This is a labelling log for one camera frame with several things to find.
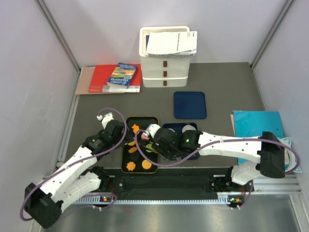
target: red book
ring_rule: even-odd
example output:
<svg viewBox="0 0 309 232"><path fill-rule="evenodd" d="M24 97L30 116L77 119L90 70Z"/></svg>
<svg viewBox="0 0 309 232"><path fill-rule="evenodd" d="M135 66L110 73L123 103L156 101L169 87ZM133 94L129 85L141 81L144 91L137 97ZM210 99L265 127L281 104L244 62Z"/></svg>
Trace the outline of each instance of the red book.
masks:
<svg viewBox="0 0 309 232"><path fill-rule="evenodd" d="M89 92L107 92L107 93L139 93L140 81L141 81L141 67L140 64L132 64L138 66L129 87L127 89L110 87L107 85L107 81L110 78L112 72L117 67L117 64L97 65L92 75L92 79L89 86Z"/></svg>

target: gray table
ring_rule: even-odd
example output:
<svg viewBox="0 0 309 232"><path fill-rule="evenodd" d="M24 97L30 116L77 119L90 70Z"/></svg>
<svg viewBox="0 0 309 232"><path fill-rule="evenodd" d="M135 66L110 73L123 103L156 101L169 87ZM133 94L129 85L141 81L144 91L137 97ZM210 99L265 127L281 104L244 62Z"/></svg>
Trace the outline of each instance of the gray table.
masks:
<svg viewBox="0 0 309 232"><path fill-rule="evenodd" d="M207 118L180 120L173 116L173 94L176 91L202 91L205 93ZM248 63L191 64L188 84L179 88L144 88L139 94L81 95L72 127L66 160L89 135L101 130L96 115L101 108L118 109L129 116L156 116L159 124L195 122L199 130L212 134L234 136L230 114L233 110L263 110L254 77ZM103 157L98 166L119 168L122 149ZM168 161L159 158L160 163ZM189 160L182 167L229 167L237 164L236 158L219 156Z"/></svg>

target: navy blue tray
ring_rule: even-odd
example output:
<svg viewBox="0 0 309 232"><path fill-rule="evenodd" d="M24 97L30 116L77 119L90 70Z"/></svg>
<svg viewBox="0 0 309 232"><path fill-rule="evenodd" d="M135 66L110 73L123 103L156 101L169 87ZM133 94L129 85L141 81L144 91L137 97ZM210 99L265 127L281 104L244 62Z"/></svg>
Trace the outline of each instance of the navy blue tray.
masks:
<svg viewBox="0 0 309 232"><path fill-rule="evenodd" d="M203 92L175 92L174 117L177 119L205 119L207 117Z"/></svg>

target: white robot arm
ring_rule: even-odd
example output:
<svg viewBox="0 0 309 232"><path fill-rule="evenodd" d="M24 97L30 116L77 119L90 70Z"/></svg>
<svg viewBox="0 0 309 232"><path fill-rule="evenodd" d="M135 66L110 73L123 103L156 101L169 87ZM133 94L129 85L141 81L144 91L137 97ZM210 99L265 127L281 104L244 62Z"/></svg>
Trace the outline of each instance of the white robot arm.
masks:
<svg viewBox="0 0 309 232"><path fill-rule="evenodd" d="M170 129L161 128L157 124L150 125L142 138L153 142L152 148L166 160L177 160L180 156L187 156L205 144L219 142L199 150L198 153L201 156L217 155L246 159L245 163L232 167L231 176L228 177L230 181L239 185L245 185L260 176L271 178L285 176L284 148L277 145L245 140L244 142L224 143L224 140L241 140L242 138L219 136L192 129L177 135ZM270 132L264 132L261 138L279 142Z"/></svg>
<svg viewBox="0 0 309 232"><path fill-rule="evenodd" d="M93 157L94 155L109 150L120 141L124 123L114 120L112 113L98 116L98 120L103 129L86 138L76 153L53 174L54 177L36 189L25 204L24 210L45 229L52 226L69 205L85 194L94 190L105 192L107 188L109 175L103 168L87 169L101 158ZM128 132L121 145L133 140L133 134ZM25 197L34 188L36 185L33 183L28 185Z"/></svg>
<svg viewBox="0 0 309 232"><path fill-rule="evenodd" d="M100 159L100 157L89 157L107 151L117 144L123 136L125 124L114 120L112 113L104 116L99 115L97 119L102 123L103 129L98 134L88 137L77 152L56 171L59 174L36 189L25 204L24 210L43 228L53 225L69 205L85 194L95 190L104 192L108 185L109 175L104 172L103 168L94 167L87 171ZM133 134L128 131L127 128L125 139L121 145L134 140ZM270 140L277 139L271 133L263 134L263 136ZM236 138L213 135L198 130L186 130L183 134L178 135L169 129L160 128L157 124L150 125L141 137L153 142L152 148L167 160L178 160L209 142L221 141L222 143L200 149L199 154L201 156L219 155L248 160L244 164L230 169L228 181L238 185L245 185L248 181L263 175L273 178L284 177L284 148L280 146L265 145L263 142L256 141L224 143L224 140ZM89 159L69 167L84 158ZM36 185L33 183L28 185L25 197L34 188Z"/></svg>

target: paper booklet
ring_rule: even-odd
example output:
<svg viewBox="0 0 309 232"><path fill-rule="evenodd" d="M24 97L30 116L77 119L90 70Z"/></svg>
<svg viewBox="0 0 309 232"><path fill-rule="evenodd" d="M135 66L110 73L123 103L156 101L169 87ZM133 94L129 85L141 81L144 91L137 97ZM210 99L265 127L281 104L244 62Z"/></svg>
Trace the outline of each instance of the paper booklet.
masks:
<svg viewBox="0 0 309 232"><path fill-rule="evenodd" d="M146 55L150 57L186 57L197 52L197 31L150 32Z"/></svg>

